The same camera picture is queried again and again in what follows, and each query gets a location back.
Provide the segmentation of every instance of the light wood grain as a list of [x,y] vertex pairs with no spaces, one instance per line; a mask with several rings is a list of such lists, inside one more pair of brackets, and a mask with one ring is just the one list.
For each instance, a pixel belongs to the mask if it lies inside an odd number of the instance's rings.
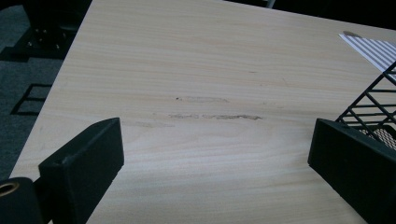
[[309,168],[316,118],[379,72],[338,34],[396,32],[216,0],[93,0],[13,176],[120,117],[89,223],[363,223]]

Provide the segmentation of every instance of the white paper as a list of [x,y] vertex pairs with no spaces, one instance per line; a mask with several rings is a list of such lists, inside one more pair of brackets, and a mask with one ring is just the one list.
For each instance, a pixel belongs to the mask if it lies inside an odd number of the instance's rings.
[[396,44],[351,35],[340,35],[379,71],[384,72],[396,61]]

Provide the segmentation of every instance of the brass grommet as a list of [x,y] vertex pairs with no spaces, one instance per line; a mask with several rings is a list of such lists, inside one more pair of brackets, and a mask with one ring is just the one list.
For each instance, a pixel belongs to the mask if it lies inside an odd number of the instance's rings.
[[0,197],[6,196],[6,195],[14,192],[19,186],[20,186],[20,183],[18,183],[18,182],[9,182],[9,183],[0,185]]

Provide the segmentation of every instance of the black wire mesh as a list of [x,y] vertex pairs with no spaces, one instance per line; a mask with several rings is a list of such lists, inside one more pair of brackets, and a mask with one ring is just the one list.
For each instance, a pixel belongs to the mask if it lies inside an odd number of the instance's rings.
[[336,120],[396,150],[396,62]]

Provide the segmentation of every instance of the desk surface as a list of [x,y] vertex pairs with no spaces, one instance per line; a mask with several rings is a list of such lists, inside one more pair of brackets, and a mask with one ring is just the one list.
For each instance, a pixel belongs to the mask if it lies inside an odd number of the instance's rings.
[[93,0],[12,176],[120,117],[90,223],[362,223],[307,164],[316,118],[379,75],[338,34],[396,32],[217,0]]

